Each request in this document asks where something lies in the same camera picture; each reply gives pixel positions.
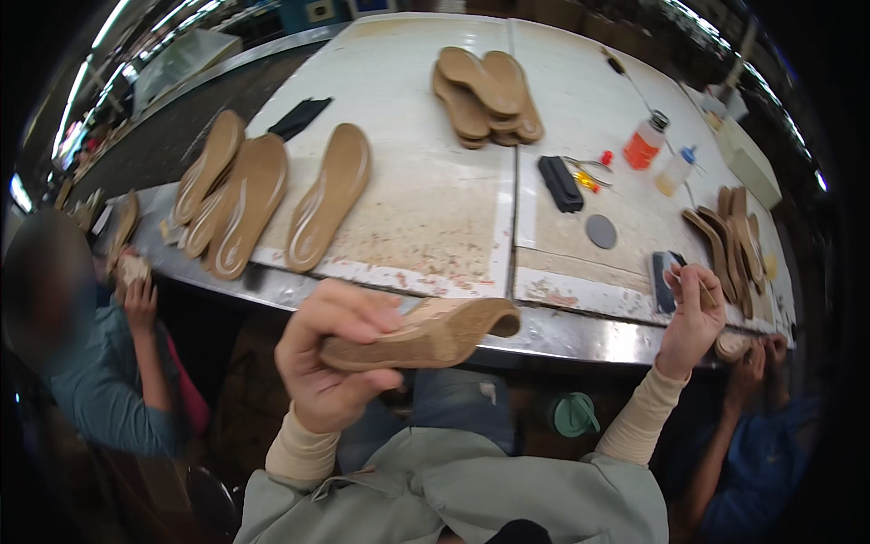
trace glue bottle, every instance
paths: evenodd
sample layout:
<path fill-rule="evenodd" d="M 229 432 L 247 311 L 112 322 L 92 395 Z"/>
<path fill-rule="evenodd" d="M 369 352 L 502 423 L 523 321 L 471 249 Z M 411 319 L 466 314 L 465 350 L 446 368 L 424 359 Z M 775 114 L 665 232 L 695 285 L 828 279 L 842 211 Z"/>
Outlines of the glue bottle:
<path fill-rule="evenodd" d="M 649 168 L 653 158 L 665 143 L 665 128 L 669 122 L 664 113 L 653 110 L 650 118 L 638 125 L 638 129 L 622 148 L 622 155 L 634 170 Z"/>
<path fill-rule="evenodd" d="M 655 177 L 655 186 L 667 196 L 671 197 L 682 185 L 695 165 L 695 145 L 692 149 L 684 147 L 679 153 L 671 157 L 664 170 Z"/>

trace round sanding pad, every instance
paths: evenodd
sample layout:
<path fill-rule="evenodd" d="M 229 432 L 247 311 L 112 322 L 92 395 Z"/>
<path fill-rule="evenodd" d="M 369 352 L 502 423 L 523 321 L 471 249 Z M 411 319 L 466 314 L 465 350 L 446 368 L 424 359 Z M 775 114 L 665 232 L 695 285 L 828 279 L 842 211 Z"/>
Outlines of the round sanding pad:
<path fill-rule="evenodd" d="M 593 244 L 602 249 L 616 245 L 616 229 L 610 219 L 603 215 L 593 215 L 586 221 L 586 234 Z"/>

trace left hand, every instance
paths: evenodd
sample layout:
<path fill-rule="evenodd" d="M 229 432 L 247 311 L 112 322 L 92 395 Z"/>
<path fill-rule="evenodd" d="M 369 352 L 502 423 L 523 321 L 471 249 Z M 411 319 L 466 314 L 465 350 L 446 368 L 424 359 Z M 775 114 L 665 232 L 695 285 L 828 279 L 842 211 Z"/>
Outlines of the left hand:
<path fill-rule="evenodd" d="M 716 275 L 701 265 L 671 264 L 665 281 L 673 291 L 677 309 L 661 340 L 655 366 L 668 378 L 686 379 L 725 328 L 725 295 Z M 713 296 L 715 308 L 702 303 L 701 283 Z"/>

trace hand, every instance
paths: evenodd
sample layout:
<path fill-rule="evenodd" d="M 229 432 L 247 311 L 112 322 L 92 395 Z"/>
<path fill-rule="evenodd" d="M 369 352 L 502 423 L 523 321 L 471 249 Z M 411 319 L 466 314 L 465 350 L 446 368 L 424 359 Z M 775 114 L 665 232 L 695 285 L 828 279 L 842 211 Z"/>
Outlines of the hand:
<path fill-rule="evenodd" d="M 151 276 L 130 284 L 124 297 L 124 312 L 133 336 L 151 334 L 157 315 L 157 288 L 151 289 Z"/>
<path fill-rule="evenodd" d="M 755 392 L 764 379 L 765 349 L 762 340 L 755 339 L 743 360 L 733 364 L 728 388 L 725 391 L 725 407 L 740 413 L 752 402 Z"/>
<path fill-rule="evenodd" d="M 342 373 L 319 356 L 326 335 L 371 344 L 379 334 L 395 331 L 405 321 L 396 310 L 400 302 L 396 295 L 325 279 L 293 314 L 275 346 L 275 364 L 304 428 L 344 430 L 362 416 L 369 400 L 402 385 L 395 370 Z"/>
<path fill-rule="evenodd" d="M 725 328 L 725 296 L 716 275 L 701 265 L 673 263 L 671 270 L 665 271 L 665 281 L 673 291 L 677 309 L 661 340 L 655 366 L 668 378 L 686 379 Z M 715 308 L 702 305 L 702 282 L 716 301 Z"/>
<path fill-rule="evenodd" d="M 770 369 L 776 373 L 781 372 L 782 366 L 786 362 L 786 348 L 788 347 L 786 337 L 781 332 L 768 334 L 761 339 L 761 343 L 764 345 L 767 360 L 770 362 Z"/>

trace black sanding block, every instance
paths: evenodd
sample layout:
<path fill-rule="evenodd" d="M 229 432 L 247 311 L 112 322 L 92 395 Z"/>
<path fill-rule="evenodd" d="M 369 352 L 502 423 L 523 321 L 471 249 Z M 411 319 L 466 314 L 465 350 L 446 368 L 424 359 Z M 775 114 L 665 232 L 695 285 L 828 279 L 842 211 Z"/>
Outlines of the black sanding block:
<path fill-rule="evenodd" d="M 538 170 L 544 176 L 544 183 L 561 212 L 574 213 L 583 209 L 583 195 L 560 157 L 541 156 Z"/>

